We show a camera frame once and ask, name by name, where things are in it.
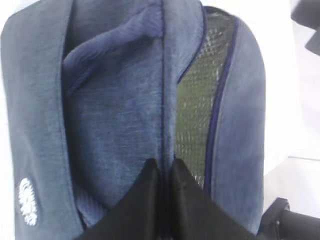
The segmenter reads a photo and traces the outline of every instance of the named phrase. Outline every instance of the denim-like fabric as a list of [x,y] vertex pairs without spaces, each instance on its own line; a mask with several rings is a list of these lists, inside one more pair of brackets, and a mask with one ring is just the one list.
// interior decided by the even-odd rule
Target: denim-like fabric
[[[108,52],[101,71],[66,104],[71,126],[67,130],[74,136],[70,159],[63,116],[63,57],[73,47],[124,24],[150,2],[101,0],[96,14],[105,21],[90,27],[86,11],[93,6],[91,1],[77,1],[84,7],[73,5],[71,17],[71,0],[41,0],[6,23],[1,58],[14,184],[30,178],[39,206],[38,224],[31,227],[16,205],[17,240],[70,240],[83,231],[69,163],[80,166],[78,174],[85,176],[80,182],[106,206],[114,206],[126,193],[146,159],[156,158],[162,175],[167,175],[174,156],[177,82],[199,50],[205,24],[196,0],[158,2],[163,38],[142,37]],[[66,38],[70,18],[78,23],[69,25]],[[254,159],[261,159],[263,148],[263,64],[243,24],[235,49],[219,112],[212,197],[254,231],[262,202],[262,163]]]
[[256,233],[263,208],[265,68],[256,39],[238,19],[213,146],[211,197]]
[[[112,50],[102,71],[72,95],[74,104],[69,102],[66,110],[76,122],[70,130],[78,144],[70,152],[63,116],[63,57],[153,1],[100,1],[103,8],[96,14],[106,21],[92,23],[87,12],[93,1],[77,1],[84,8],[73,5],[71,15],[71,0],[40,0],[6,23],[1,58],[15,186],[24,177],[32,179],[39,207],[38,224],[30,227],[16,205],[17,240],[69,240],[83,231],[72,190],[73,161],[91,179],[83,181],[92,183],[88,190],[110,206],[126,193],[146,159],[156,158],[162,172],[169,171],[177,81],[201,44],[204,25],[196,0],[157,2],[164,37],[142,37]],[[70,19],[79,24],[68,28]]]
[[[61,91],[71,0],[41,0],[9,18],[1,34],[14,174],[15,239],[70,240],[82,233],[72,189]],[[20,212],[18,188],[29,178],[35,226]]]

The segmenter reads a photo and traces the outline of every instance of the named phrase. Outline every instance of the green mesh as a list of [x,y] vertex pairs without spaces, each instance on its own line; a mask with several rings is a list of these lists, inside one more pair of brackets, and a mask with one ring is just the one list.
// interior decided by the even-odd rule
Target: green mesh
[[206,144],[218,80],[234,32],[234,18],[222,12],[207,16],[203,46],[178,85],[175,152],[203,187]]

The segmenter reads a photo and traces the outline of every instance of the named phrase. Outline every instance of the black plastic part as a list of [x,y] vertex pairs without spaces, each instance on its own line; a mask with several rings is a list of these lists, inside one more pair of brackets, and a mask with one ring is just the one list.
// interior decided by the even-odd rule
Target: black plastic part
[[320,0],[301,0],[291,15],[292,20],[311,29],[320,27]]
[[157,164],[149,159],[118,205],[76,240],[158,239],[158,188]]
[[308,43],[305,45],[305,48],[310,52],[320,56],[320,28],[318,28],[317,32],[308,41]]
[[280,240],[280,220],[283,211],[290,209],[289,202],[284,198],[277,198],[268,210],[263,214],[258,236],[264,236],[269,240]]
[[282,240],[319,240],[320,219],[285,210],[279,233]]

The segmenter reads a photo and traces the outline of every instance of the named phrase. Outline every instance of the black object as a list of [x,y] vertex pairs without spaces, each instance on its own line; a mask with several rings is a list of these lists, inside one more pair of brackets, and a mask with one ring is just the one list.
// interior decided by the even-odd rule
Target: black object
[[317,32],[312,36],[312,38],[305,45],[305,48],[308,49],[310,52],[320,56],[320,26]]
[[320,219],[291,212],[288,200],[277,198],[262,216],[258,236],[266,240],[319,240]]
[[320,27],[320,0],[301,0],[291,15],[292,20],[311,29]]
[[317,30],[305,48],[320,56],[320,0],[301,0],[291,18],[300,25]]
[[[160,174],[147,160],[135,183],[99,223],[75,240],[158,240]],[[258,236],[225,214],[200,188],[185,163],[170,174],[171,232],[175,240],[319,240],[320,219],[290,212],[278,198],[262,217]]]
[[147,160],[124,198],[95,226],[76,240],[156,240],[159,171]]

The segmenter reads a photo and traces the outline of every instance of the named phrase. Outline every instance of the embroidered logo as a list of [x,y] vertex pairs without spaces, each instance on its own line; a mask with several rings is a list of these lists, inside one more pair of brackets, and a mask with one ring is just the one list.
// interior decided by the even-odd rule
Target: embroidered logo
[[19,205],[24,222],[29,226],[34,226],[38,220],[38,207],[34,188],[28,178],[22,179],[19,186]]

